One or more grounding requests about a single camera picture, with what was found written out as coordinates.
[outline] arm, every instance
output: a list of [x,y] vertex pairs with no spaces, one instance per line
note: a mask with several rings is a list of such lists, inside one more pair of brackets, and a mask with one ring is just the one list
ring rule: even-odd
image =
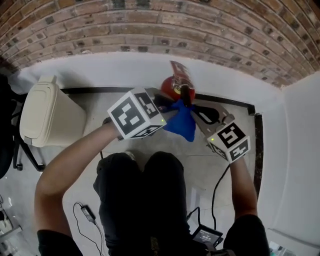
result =
[[72,236],[63,209],[63,196],[94,157],[118,136],[108,123],[63,150],[43,171],[35,189],[34,214],[37,230]]
[[244,215],[257,216],[257,193],[243,157],[230,165],[230,172],[235,219]]

